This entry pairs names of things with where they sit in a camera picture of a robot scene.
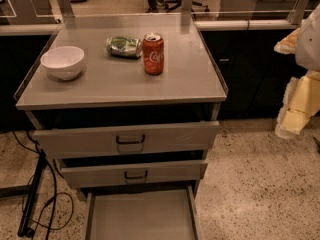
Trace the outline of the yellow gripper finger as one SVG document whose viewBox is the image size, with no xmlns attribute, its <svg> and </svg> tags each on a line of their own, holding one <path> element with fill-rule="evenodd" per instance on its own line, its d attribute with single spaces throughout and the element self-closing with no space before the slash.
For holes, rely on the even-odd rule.
<svg viewBox="0 0 320 240">
<path fill-rule="evenodd" d="M 320 73 L 308 71 L 300 79 L 292 77 L 285 89 L 275 134 L 283 139 L 294 138 L 319 111 Z"/>
<path fill-rule="evenodd" d="M 298 34 L 300 32 L 300 29 L 297 28 L 293 32 L 291 32 L 288 36 L 283 38 L 281 41 L 279 41 L 274 46 L 274 51 L 278 52 L 280 54 L 294 54 L 297 47 L 297 38 Z"/>
</svg>

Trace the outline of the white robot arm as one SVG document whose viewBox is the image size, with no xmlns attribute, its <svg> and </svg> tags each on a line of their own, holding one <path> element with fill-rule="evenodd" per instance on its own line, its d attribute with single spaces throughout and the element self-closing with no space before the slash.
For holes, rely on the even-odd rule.
<svg viewBox="0 0 320 240">
<path fill-rule="evenodd" d="M 307 70 L 300 79 L 290 79 L 276 120 L 275 134 L 291 139 L 320 111 L 320 5 L 274 50 L 294 54 L 296 63 Z"/>
</svg>

